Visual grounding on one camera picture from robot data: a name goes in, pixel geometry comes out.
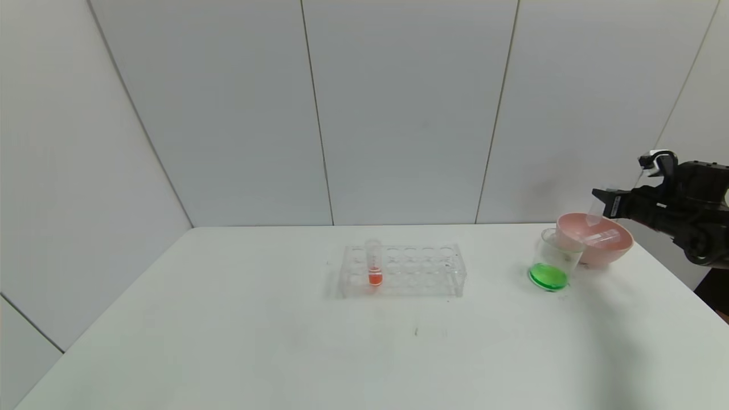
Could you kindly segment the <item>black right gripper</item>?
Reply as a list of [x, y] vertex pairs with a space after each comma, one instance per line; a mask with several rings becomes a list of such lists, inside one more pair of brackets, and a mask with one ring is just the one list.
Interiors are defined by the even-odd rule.
[[643, 226], [654, 227], [663, 213], [661, 185], [641, 185], [631, 190], [604, 190], [594, 188], [592, 195], [604, 206], [603, 216], [611, 220], [632, 220]]

